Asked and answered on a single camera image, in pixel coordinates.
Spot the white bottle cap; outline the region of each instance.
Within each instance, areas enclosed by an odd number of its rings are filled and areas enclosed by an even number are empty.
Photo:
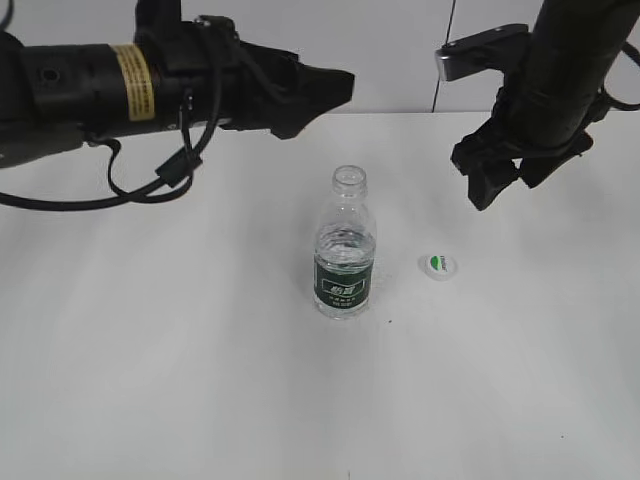
[[[429,278],[439,282],[450,280],[458,273],[458,263],[449,255],[425,255],[418,264]]]

